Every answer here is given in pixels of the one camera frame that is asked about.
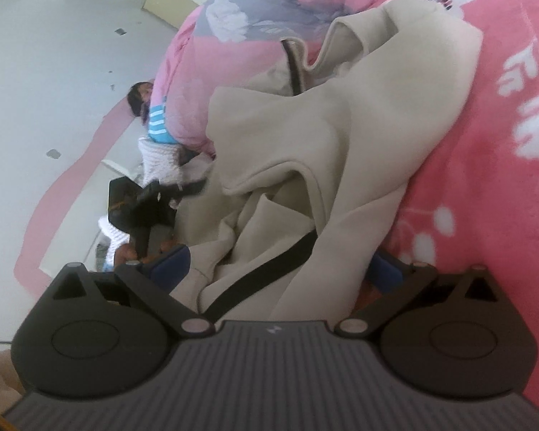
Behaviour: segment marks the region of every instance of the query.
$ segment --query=silver screw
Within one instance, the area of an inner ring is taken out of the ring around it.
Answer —
[[[340,322],[340,329],[346,334],[363,334],[369,328],[369,324],[363,319],[349,318]]]
[[[210,328],[211,324],[205,319],[191,318],[181,323],[181,327],[188,334],[203,334]]]

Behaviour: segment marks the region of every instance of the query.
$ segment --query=person's hand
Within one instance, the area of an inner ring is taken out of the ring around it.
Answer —
[[[178,241],[174,238],[162,241],[160,243],[160,252],[158,254],[152,254],[148,257],[144,257],[141,262],[149,263],[157,258],[160,254],[167,253],[175,245],[178,244]],[[138,253],[135,252],[134,245],[131,243],[126,243],[125,245],[120,246],[114,253],[114,267],[118,267],[120,264],[124,264],[128,261],[137,261]]]

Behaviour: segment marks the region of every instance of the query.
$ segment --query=blue striped fabric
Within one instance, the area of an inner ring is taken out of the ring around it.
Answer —
[[[165,99],[162,99],[161,105],[150,108],[148,116],[148,136],[156,142],[162,144],[178,144],[165,128]]]

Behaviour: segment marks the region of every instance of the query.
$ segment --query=pink quilt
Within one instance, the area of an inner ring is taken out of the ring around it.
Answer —
[[[204,20],[211,34],[195,32],[200,11],[188,18],[168,52],[167,76],[164,66],[158,75],[167,82],[154,90],[157,102],[170,93],[170,133],[210,153],[205,126],[213,89],[242,82],[282,56],[279,37],[248,40],[243,8],[218,1],[224,5]],[[387,0],[297,1],[333,15]],[[404,261],[442,272],[486,264],[539,344],[539,0],[435,1],[483,30],[483,50],[466,108],[411,181],[386,244]],[[318,46],[320,37],[304,38]],[[539,359],[526,395],[539,406]]]

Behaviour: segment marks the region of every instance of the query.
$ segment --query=bed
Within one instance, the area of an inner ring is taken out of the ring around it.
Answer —
[[[208,0],[184,22],[156,76],[152,106],[196,152],[218,86],[240,85],[297,37],[315,57],[338,16],[389,0]],[[410,185],[385,247],[442,272],[487,265],[539,344],[539,0],[433,0],[484,32],[463,113]],[[526,390],[539,405],[539,359]]]

